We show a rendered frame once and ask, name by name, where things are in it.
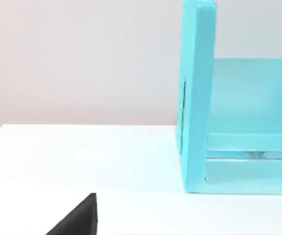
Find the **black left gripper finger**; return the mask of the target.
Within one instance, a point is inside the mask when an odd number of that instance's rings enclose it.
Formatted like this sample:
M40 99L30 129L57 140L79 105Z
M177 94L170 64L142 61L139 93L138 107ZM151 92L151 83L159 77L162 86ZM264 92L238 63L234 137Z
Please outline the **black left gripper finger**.
M97 196L90 193L46 235L97 235Z

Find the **light blue rack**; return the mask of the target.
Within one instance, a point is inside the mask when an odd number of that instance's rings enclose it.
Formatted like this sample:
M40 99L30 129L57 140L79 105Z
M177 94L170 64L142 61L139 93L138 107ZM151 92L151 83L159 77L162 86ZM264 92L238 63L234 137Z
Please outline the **light blue rack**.
M282 59L214 56L215 0L183 0L177 149L185 191L282 194Z

